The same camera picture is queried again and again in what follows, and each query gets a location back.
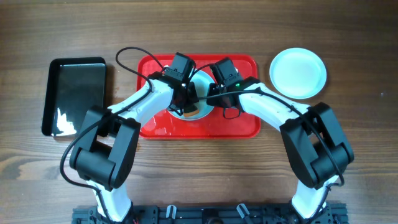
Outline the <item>green orange sponge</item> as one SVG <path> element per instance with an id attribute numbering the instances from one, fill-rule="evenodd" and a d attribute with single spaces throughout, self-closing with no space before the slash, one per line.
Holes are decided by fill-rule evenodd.
<path id="1" fill-rule="evenodd" d="M 191 117 L 199 113 L 199 109 L 195 105 L 189 105 L 184 107 L 183 109 L 183 116 L 184 117 Z"/>

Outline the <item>light blue plate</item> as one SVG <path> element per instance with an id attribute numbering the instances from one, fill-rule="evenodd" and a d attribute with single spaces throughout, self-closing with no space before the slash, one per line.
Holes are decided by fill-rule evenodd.
<path id="1" fill-rule="evenodd" d="M 310 50 L 289 48 L 278 53 L 269 67 L 273 86 L 281 94 L 303 100 L 322 91 L 327 71 L 322 59 Z"/>
<path id="2" fill-rule="evenodd" d="M 206 72 L 201 71 L 201 70 L 193 76 L 191 81 L 195 84 L 197 95 L 199 97 L 207 96 L 208 90 L 209 90 L 209 85 L 211 83 L 215 82 L 209 74 L 207 74 Z M 181 120 L 194 121 L 194 120 L 202 119 L 205 116 L 209 115 L 213 111 L 213 108 L 214 108 L 214 106 L 207 105 L 205 100 L 200 100 L 199 102 L 195 103 L 194 105 L 198 108 L 198 113 L 193 116 L 189 116 L 189 117 L 186 117 L 184 115 L 180 116 L 176 112 L 172 112 L 172 111 L 169 111 L 169 113 L 173 117 L 181 119 Z"/>

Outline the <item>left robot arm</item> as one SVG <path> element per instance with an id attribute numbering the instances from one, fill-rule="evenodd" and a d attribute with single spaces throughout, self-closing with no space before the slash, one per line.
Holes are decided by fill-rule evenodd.
<path id="1" fill-rule="evenodd" d="M 87 111 L 83 129 L 66 148 L 60 168 L 68 161 L 83 182 L 65 180 L 95 193 L 98 205 L 89 216 L 91 222 L 136 222 L 124 183 L 134 163 L 141 127 L 162 110 L 190 105 L 187 89 L 194 69 L 190 57 L 177 53 L 171 66 L 144 76 L 144 86 L 126 100 Z"/>

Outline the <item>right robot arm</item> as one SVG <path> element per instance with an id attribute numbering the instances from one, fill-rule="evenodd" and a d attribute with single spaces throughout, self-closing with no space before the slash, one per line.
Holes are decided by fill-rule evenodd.
<path id="1" fill-rule="evenodd" d="M 261 118 L 276 128 L 292 171 L 298 178 L 290 204 L 301 222 L 314 221 L 326 209 L 332 187 L 341 187 L 343 172 L 354 152 L 333 110 L 289 100 L 254 77 L 243 78 L 230 58 L 210 65 L 216 82 L 206 96 L 208 105 L 233 108 Z"/>

